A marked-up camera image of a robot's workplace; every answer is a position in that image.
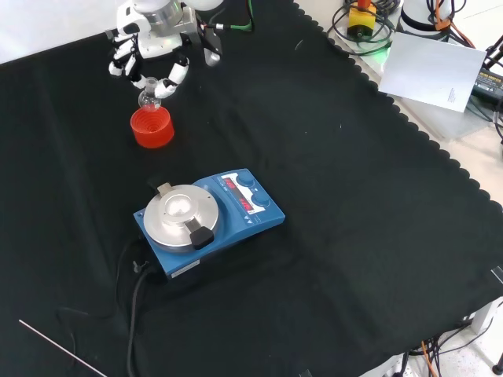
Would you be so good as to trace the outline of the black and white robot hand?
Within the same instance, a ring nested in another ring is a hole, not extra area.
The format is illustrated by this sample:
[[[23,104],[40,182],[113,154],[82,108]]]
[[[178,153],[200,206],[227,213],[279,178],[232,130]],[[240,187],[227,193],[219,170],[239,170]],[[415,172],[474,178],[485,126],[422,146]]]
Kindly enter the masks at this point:
[[[179,53],[198,39],[195,9],[181,1],[126,1],[116,12],[116,31],[107,33],[113,43],[108,72],[124,77],[150,96],[163,100],[184,81],[189,60],[178,57],[163,79],[148,79],[141,73],[145,60]]]

